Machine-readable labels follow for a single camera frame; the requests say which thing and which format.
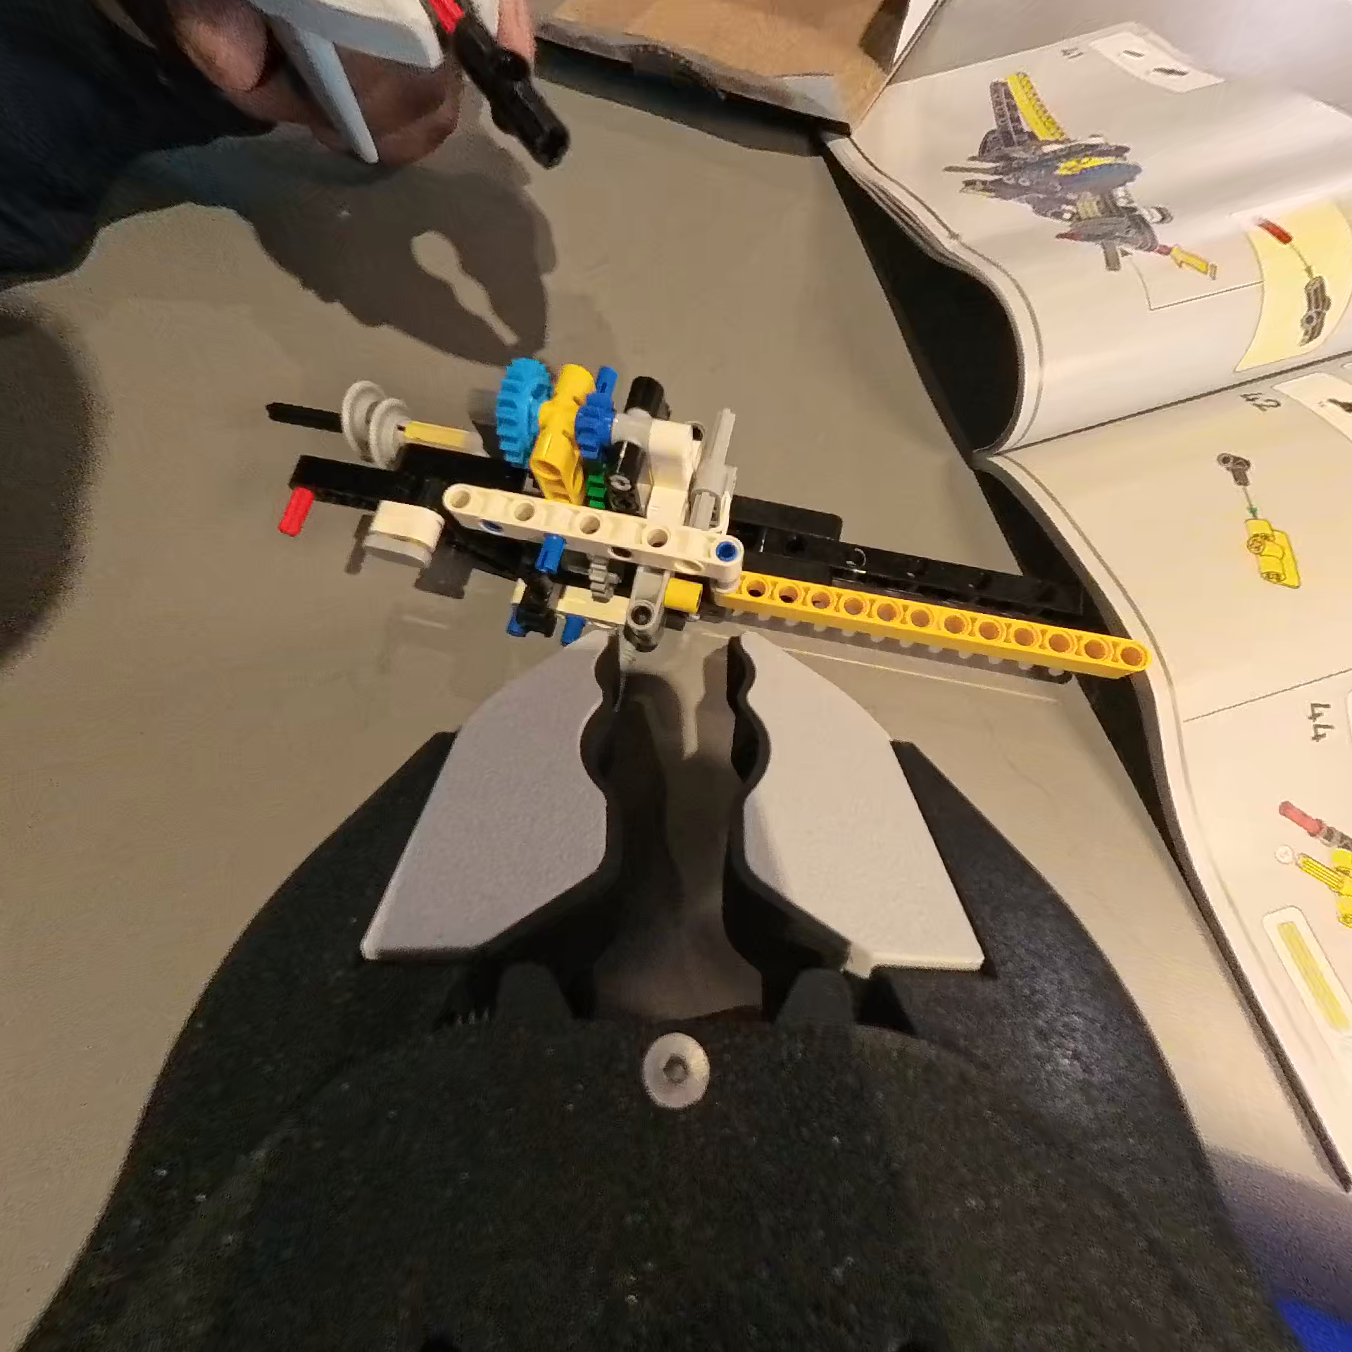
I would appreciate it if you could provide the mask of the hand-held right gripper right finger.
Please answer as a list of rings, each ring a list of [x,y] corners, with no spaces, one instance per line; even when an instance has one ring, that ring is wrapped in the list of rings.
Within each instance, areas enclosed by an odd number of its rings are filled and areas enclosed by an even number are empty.
[[[734,875],[774,934],[856,976],[879,968],[975,971],[985,962],[885,727],[842,688],[758,633],[727,646]]]

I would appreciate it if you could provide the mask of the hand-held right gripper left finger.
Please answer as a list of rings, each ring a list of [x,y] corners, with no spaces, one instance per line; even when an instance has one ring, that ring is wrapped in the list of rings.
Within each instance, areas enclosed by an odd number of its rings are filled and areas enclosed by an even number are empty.
[[[499,954],[619,873],[602,785],[616,641],[587,632],[486,698],[454,733],[360,941],[370,960]]]

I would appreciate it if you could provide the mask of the black lego connector piece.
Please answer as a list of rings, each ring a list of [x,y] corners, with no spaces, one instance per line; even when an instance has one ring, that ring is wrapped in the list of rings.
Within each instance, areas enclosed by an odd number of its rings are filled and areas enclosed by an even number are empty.
[[[444,49],[481,93],[494,125],[537,165],[560,163],[569,149],[569,131],[536,86],[526,57],[502,44],[470,2],[428,1],[428,7]]]

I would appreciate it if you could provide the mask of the multicoloured lego technic model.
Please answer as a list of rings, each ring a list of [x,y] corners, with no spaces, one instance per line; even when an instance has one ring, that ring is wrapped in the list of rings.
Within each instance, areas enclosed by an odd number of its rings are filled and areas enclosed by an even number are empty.
[[[608,365],[515,360],[487,448],[372,381],[336,410],[270,400],[270,421],[349,448],[296,460],[278,530],[296,537],[331,505],[362,514],[363,555],[418,572],[455,556],[507,579],[515,637],[603,630],[650,653],[690,621],[730,616],[1052,677],[1152,667],[1141,638],[1089,629],[1062,584],[858,545],[835,514],[740,493],[732,410],[701,426],[674,418],[650,376],[618,386]]]

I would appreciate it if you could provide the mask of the lego instruction booklet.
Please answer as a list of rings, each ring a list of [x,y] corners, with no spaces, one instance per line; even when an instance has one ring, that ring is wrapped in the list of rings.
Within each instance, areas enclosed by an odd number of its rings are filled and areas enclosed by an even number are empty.
[[[827,146],[1011,545],[1144,645],[1101,717],[1349,1184],[1349,112],[1117,22]]]

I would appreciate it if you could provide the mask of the open cardboard box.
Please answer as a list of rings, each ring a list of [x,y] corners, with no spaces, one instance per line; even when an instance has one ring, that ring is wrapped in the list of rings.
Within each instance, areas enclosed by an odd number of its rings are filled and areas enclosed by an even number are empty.
[[[850,130],[940,1],[532,2],[541,39]]]

